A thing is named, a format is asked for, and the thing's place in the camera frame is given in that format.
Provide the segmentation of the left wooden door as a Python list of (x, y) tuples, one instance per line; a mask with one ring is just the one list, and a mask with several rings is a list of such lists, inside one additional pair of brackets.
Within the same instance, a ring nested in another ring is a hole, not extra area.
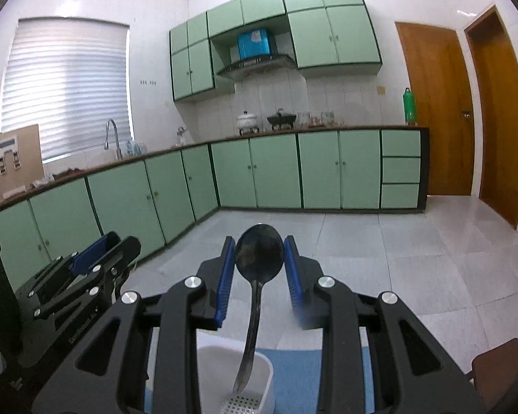
[(472, 91), (457, 32), (396, 23), (415, 99), (417, 124), (430, 130), (430, 195), (472, 192)]

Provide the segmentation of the wooden door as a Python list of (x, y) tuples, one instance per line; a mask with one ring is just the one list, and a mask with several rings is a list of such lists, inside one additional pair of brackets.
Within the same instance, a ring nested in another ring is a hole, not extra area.
[(457, 32), (396, 23), (415, 99), (417, 124), (430, 130), (430, 195), (472, 192), (472, 91)]
[(496, 7), (465, 29), (479, 88), (480, 199), (518, 226), (518, 60)]

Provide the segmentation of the brown cardboard board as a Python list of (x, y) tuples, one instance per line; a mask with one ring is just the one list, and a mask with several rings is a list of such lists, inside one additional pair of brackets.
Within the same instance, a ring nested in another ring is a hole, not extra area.
[(37, 124), (0, 134), (0, 202), (44, 176)]

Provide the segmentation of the blue box above hood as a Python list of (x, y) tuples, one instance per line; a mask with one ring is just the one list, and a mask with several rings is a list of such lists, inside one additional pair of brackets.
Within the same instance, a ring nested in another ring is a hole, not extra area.
[(241, 60), (263, 54), (271, 54), (269, 33), (260, 28), (238, 35), (238, 54)]

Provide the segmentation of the black range hood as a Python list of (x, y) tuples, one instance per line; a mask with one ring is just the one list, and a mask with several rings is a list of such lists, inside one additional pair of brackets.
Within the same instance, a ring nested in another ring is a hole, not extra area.
[(296, 69), (296, 62), (288, 54), (260, 54), (231, 63), (217, 75), (233, 81), (242, 81), (255, 74), (268, 73), (279, 68)]

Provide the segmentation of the brown chair seat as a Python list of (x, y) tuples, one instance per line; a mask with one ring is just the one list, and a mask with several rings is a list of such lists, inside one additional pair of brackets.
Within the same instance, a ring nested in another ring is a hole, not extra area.
[(518, 339), (477, 355), (466, 377), (472, 380), (486, 408), (494, 406), (518, 377)]

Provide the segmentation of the white cooking pot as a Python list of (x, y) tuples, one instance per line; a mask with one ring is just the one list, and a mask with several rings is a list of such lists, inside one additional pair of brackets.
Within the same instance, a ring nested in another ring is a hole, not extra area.
[(256, 134), (259, 132), (257, 116), (244, 110), (237, 117), (237, 128), (238, 133), (243, 136), (244, 134)]

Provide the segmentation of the right wooden door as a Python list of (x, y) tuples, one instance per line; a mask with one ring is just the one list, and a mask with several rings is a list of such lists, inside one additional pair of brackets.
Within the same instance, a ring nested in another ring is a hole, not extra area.
[(479, 88), (480, 199), (518, 226), (518, 60), (496, 7), (465, 29)]

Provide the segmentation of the green lower kitchen cabinets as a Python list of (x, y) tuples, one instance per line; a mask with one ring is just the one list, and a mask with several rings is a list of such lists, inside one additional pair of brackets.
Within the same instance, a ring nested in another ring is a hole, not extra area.
[(221, 208), (408, 212), (426, 207), (430, 132), (348, 127), (233, 138), (79, 171), (0, 204), (13, 288), (100, 236), (135, 236), (143, 256)]

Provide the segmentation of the green bottle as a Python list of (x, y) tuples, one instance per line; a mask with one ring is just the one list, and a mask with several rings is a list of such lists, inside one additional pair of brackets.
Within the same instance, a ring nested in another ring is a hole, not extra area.
[(404, 108), (404, 118), (406, 124), (410, 126), (416, 125), (416, 108), (415, 108), (415, 100), (413, 92), (410, 88), (406, 88), (403, 95), (403, 108)]

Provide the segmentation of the blue table mat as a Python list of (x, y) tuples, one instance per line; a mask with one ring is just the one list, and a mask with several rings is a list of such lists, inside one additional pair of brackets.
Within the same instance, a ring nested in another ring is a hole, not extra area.
[(205, 336), (198, 346), (198, 380), (204, 413), (314, 413), (317, 409), (322, 352), (259, 348), (251, 378), (233, 393), (243, 343)]

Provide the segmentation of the black wok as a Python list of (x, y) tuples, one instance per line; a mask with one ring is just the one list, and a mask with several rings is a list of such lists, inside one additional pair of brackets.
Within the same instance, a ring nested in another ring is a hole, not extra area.
[(281, 108), (274, 115), (268, 116), (267, 121), (272, 131), (292, 130), (296, 121), (296, 114), (288, 113)]

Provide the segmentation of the green kitchen cabinets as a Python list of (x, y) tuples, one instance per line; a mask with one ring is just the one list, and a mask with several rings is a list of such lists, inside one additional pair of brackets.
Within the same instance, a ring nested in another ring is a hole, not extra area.
[(271, 54), (288, 54), (303, 77), (375, 75), (383, 59), (365, 0), (231, 0), (169, 32), (173, 99), (234, 92), (219, 77), (240, 61), (238, 35), (267, 29)]
[(143, 256), (221, 208), (408, 212), (426, 207), (430, 132), (348, 127), (233, 138), (79, 171), (0, 204), (13, 288), (100, 236), (135, 236)]

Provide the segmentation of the black ladle spoon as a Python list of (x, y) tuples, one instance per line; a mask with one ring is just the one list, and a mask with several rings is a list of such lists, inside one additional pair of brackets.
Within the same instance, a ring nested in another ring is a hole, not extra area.
[(284, 243), (278, 231), (271, 225), (255, 224), (238, 240), (236, 265), (238, 272), (251, 285), (251, 313), (233, 393), (241, 393), (251, 377), (260, 324), (262, 290), (267, 282), (279, 274), (283, 264)]

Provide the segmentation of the small kettle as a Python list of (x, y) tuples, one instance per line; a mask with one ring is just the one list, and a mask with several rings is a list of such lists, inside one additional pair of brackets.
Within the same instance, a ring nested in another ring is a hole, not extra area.
[(184, 146), (186, 144), (185, 133), (187, 132), (187, 128), (185, 126), (180, 126), (176, 131), (176, 136), (178, 137), (178, 145)]

